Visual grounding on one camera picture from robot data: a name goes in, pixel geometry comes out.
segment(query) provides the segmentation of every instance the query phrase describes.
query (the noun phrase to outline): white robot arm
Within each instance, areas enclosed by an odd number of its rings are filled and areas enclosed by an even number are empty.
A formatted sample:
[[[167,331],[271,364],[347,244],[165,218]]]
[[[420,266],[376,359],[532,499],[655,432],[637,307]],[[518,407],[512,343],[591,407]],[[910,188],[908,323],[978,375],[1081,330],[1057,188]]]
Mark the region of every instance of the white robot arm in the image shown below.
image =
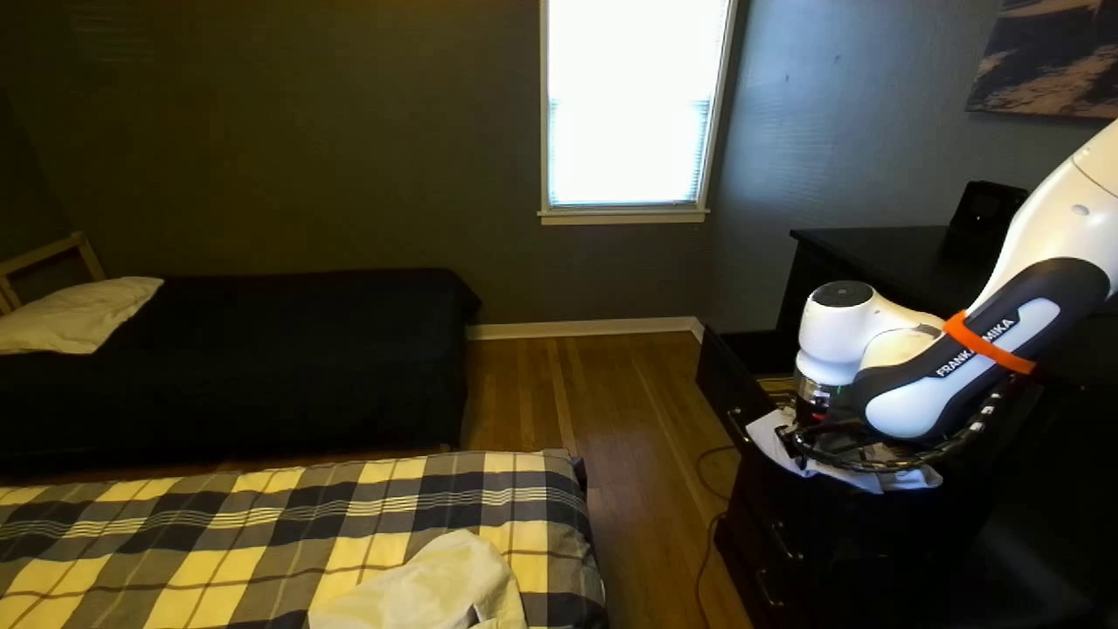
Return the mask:
[[[1006,379],[1029,375],[1057,337],[1118,286],[1118,121],[1057,166],[1012,214],[983,293],[952,318],[892,303],[867,285],[816,286],[800,318],[794,459],[853,472],[914,470]],[[860,437],[816,441],[823,427]]]

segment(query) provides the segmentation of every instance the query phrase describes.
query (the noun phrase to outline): black bedspread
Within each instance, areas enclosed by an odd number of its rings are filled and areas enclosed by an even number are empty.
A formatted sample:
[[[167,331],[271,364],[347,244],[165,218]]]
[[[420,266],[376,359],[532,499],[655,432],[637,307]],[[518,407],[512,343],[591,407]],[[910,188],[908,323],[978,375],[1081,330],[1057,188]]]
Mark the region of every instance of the black bedspread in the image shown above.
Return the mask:
[[[94,357],[0,359],[0,472],[454,446],[476,307],[447,269],[167,275]]]

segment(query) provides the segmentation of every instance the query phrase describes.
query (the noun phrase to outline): hardwood floor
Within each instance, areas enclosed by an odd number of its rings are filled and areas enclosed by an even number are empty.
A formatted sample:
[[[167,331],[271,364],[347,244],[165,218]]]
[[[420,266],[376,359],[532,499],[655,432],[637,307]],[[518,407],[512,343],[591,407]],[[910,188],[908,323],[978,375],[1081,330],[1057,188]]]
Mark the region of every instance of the hardwood floor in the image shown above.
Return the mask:
[[[750,625],[714,550],[737,452],[696,388],[693,337],[473,347],[466,446],[570,446],[614,629]]]

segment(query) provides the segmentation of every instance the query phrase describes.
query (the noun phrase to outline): pillow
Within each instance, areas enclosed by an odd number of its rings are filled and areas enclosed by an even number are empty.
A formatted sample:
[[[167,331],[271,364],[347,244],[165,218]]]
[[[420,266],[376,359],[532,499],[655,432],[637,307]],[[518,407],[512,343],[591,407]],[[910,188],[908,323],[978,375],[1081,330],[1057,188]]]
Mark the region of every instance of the pillow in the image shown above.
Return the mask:
[[[72,353],[86,357],[128,323],[159,286],[158,275],[115,275],[64,286],[0,318],[0,357]]]

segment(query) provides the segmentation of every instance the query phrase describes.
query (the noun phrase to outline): checkered bedding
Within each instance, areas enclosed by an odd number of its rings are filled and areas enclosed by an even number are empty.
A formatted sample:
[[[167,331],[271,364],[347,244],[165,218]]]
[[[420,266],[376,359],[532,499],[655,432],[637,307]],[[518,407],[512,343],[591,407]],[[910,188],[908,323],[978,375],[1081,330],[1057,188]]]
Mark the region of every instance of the checkered bedding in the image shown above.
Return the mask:
[[[306,625],[450,529],[508,557],[532,625],[604,625],[565,452],[0,487],[0,625]]]

